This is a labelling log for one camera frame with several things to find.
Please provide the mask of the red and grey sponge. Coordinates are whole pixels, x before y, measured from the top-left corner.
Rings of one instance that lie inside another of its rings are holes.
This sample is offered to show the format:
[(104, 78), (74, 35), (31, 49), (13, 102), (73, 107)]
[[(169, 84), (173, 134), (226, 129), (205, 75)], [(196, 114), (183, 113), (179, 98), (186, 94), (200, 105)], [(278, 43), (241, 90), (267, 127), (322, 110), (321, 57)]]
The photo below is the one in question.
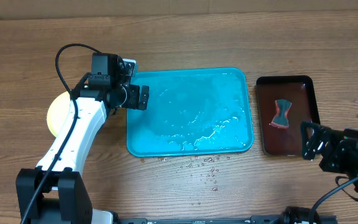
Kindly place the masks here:
[(270, 125), (279, 129), (288, 129), (288, 112), (291, 108), (291, 105), (292, 103), (288, 100), (275, 100), (275, 116), (270, 122)]

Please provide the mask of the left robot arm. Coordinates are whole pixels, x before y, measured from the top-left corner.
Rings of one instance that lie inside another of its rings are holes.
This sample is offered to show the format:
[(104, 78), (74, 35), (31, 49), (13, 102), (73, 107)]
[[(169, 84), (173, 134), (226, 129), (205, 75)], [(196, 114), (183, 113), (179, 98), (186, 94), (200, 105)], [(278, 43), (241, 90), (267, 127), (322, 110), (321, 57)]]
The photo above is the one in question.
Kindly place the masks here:
[(69, 111), (50, 149), (16, 178), (22, 223), (118, 223), (117, 214), (93, 208), (82, 179), (98, 131), (118, 108), (145, 110), (149, 87), (131, 84), (137, 62), (94, 53), (91, 71), (70, 91)]

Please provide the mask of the yellow-green plate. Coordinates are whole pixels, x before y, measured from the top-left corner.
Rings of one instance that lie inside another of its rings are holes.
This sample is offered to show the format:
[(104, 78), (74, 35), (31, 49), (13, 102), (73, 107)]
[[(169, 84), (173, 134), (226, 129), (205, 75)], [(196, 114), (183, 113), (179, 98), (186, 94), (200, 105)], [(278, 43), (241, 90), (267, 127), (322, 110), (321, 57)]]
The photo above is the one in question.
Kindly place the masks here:
[(70, 110), (70, 95), (64, 92), (57, 96), (47, 111), (47, 126), (51, 134), (58, 136)]

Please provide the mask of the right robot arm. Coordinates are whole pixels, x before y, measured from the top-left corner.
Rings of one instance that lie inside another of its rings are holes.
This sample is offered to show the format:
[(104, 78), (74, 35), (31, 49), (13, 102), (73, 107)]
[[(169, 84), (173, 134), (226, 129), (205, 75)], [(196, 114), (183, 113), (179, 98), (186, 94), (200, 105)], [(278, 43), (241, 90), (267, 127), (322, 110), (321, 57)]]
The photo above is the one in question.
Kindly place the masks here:
[(337, 131), (320, 124), (303, 122), (300, 126), (303, 141), (303, 158), (312, 160), (322, 155), (319, 167), (324, 172), (336, 173), (337, 187), (323, 195), (311, 209), (287, 207), (275, 223), (337, 223), (336, 217), (321, 217), (318, 207), (329, 197), (353, 185), (358, 193), (358, 131)]

